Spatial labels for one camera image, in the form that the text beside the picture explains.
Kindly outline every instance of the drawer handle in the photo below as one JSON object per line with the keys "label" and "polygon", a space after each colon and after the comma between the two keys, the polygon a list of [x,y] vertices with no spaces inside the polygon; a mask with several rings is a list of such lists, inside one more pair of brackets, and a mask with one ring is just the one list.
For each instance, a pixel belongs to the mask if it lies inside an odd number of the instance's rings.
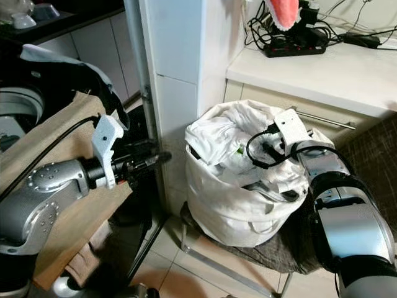
{"label": "drawer handle", "polygon": [[318,117],[318,116],[315,116],[315,115],[307,114],[307,113],[304,113],[304,112],[299,112],[299,111],[297,111],[297,107],[292,107],[292,109],[294,109],[295,112],[297,112],[297,114],[300,115],[300,116],[313,118],[313,119],[320,120],[320,121],[323,121],[323,122],[327,122],[327,123],[330,123],[330,124],[338,125],[338,126],[346,128],[346,129],[355,130],[355,125],[352,122],[348,122],[346,124],[345,123],[340,123],[340,122],[336,122],[336,121],[333,121],[333,120],[329,120],[329,119],[325,119],[325,118],[322,118],[322,117]]}

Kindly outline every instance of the shelf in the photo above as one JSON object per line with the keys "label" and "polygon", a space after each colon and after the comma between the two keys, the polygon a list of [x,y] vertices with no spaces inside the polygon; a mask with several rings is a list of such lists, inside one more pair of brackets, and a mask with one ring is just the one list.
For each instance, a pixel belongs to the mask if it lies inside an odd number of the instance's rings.
{"label": "shelf", "polygon": [[0,25],[3,38],[22,43],[40,44],[65,33],[80,29],[102,19],[112,17],[124,11],[124,7],[97,9],[95,11],[72,14],[60,11],[60,16],[52,20],[38,21],[37,25],[27,29],[15,29],[11,25]]}
{"label": "shelf", "polygon": [[397,111],[397,52],[355,45],[329,47],[322,55],[267,58],[245,48],[226,78],[372,117]]}

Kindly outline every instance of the laundry bag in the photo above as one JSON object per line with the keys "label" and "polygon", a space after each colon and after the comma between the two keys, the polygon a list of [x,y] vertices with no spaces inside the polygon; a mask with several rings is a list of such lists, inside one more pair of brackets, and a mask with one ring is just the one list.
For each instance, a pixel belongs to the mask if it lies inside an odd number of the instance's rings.
{"label": "laundry bag", "polygon": [[[185,130],[190,212],[209,237],[224,245],[264,243],[305,200],[308,181],[296,160],[262,169],[253,166],[246,153],[248,140],[281,112],[250,100],[227,102]],[[317,130],[314,135],[331,142]],[[279,133],[266,134],[262,141],[283,154]],[[250,150],[265,155],[260,143]]]}

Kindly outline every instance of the cabinet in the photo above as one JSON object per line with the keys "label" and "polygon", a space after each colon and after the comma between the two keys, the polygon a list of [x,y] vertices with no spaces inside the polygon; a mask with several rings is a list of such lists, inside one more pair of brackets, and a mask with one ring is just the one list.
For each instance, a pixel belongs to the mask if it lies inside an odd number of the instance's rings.
{"label": "cabinet", "polygon": [[70,33],[61,35],[47,42],[43,42],[38,46],[63,56],[74,59],[79,58],[79,54],[74,47],[73,39]]}
{"label": "cabinet", "polygon": [[127,87],[127,94],[128,97],[131,97],[139,91],[140,82],[138,73],[136,72],[136,59],[132,51],[130,36],[128,34],[125,12],[111,17],[110,22],[113,28],[125,85]]}
{"label": "cabinet", "polygon": [[298,111],[318,117],[326,118],[343,124],[352,124],[356,130],[346,129],[338,125],[329,124],[320,120],[301,116],[306,128],[317,128],[330,138],[336,146],[341,146],[361,132],[375,125],[380,119],[368,115],[340,109],[319,102],[310,101],[301,97],[292,96],[277,91],[251,86],[228,80],[225,92],[225,101],[252,99],[270,106],[288,109],[296,107]]}
{"label": "cabinet", "polygon": [[110,19],[104,19],[71,33],[81,61],[101,69],[112,81],[122,101],[128,98]]}

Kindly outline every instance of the bowl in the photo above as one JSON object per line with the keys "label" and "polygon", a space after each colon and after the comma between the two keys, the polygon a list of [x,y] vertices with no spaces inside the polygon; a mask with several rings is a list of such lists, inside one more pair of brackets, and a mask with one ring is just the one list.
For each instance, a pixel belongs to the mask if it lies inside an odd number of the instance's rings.
{"label": "bowl", "polygon": [[14,28],[16,29],[25,29],[36,26],[35,20],[33,20],[30,16],[24,14],[23,12],[18,12],[17,14],[13,14],[11,15],[11,17],[13,20]]}
{"label": "bowl", "polygon": [[60,16],[60,13],[50,3],[36,4],[32,17],[37,20],[51,20]]}

